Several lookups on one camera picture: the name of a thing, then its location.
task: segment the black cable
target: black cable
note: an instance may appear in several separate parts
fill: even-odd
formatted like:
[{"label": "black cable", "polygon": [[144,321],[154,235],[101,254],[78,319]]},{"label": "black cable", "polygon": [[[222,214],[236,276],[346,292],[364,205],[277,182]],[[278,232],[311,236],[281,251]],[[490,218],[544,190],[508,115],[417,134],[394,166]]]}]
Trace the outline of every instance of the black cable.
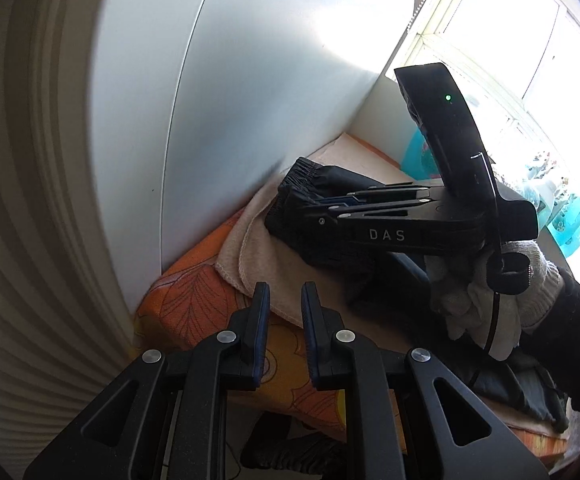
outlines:
[{"label": "black cable", "polygon": [[237,478],[241,474],[241,463],[237,460],[237,455],[236,455],[236,453],[232,449],[232,446],[230,445],[230,443],[228,443],[227,440],[225,441],[225,445],[230,450],[230,454],[232,455],[233,460],[236,462],[237,467],[239,468],[239,470],[237,471],[237,474],[235,476],[232,476],[232,477],[228,478],[228,480],[235,480],[235,478]]},{"label": "black cable", "polygon": [[[488,338],[486,339],[486,346],[483,347],[486,359],[488,358],[488,355],[490,355],[490,349],[492,348],[492,343],[494,342],[494,336],[497,333],[500,305],[501,305],[501,295],[498,292],[495,292],[492,297],[492,316],[490,317],[490,330],[488,332]],[[477,382],[480,373],[481,367],[478,367],[474,371],[474,373],[472,374],[472,378],[470,378],[470,381],[468,382],[468,388],[472,389],[474,387],[474,384]]]}]

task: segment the window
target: window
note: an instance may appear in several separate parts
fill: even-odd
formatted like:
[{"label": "window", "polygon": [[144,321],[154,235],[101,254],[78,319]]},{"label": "window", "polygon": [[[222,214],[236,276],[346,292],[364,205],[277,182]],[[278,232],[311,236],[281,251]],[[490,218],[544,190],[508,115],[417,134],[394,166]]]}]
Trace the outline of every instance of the window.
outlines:
[{"label": "window", "polygon": [[[541,154],[563,183],[561,206],[580,200],[579,0],[426,0],[386,75],[437,61],[504,180],[532,178]],[[580,247],[568,263],[580,281]]]}]

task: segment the glove cuff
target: glove cuff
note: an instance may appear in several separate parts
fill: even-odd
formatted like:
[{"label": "glove cuff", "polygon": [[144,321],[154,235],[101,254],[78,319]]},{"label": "glove cuff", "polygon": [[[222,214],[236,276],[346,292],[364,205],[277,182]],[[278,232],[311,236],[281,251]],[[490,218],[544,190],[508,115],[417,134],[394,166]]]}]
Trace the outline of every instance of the glove cuff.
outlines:
[{"label": "glove cuff", "polygon": [[563,278],[554,263],[546,262],[545,279],[537,285],[531,285],[533,290],[527,297],[525,293],[519,296],[519,321],[526,333],[532,333],[545,319],[563,288]]}]

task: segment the elastic cuff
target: elastic cuff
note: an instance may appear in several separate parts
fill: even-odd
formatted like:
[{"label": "elastic cuff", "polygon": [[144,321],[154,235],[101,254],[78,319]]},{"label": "elastic cuff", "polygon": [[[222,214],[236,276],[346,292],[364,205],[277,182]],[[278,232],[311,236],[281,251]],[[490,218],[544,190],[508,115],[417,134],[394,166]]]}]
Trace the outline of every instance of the elastic cuff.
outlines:
[{"label": "elastic cuff", "polygon": [[532,333],[550,312],[563,289],[563,278],[552,262],[547,262],[545,279],[541,287],[534,292],[532,300],[525,300],[519,306],[519,321],[526,333]]}]

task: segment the glove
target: glove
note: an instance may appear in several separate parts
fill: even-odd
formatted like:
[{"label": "glove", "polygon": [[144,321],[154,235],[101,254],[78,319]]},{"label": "glove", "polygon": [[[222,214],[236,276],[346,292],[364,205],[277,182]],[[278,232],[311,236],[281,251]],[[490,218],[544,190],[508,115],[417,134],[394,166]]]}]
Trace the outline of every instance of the glove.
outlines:
[{"label": "glove", "polygon": [[[490,355],[498,361],[508,358],[522,330],[532,333],[545,319],[563,288],[557,267],[545,259],[535,242],[509,242],[502,252],[525,254],[530,259],[531,279],[518,296],[500,297],[497,330],[490,348]],[[430,306],[446,317],[448,337],[456,340],[467,332],[481,348],[486,345],[492,320],[494,293],[486,283],[486,262],[491,254],[483,253],[472,262],[465,256],[426,256]]]}]

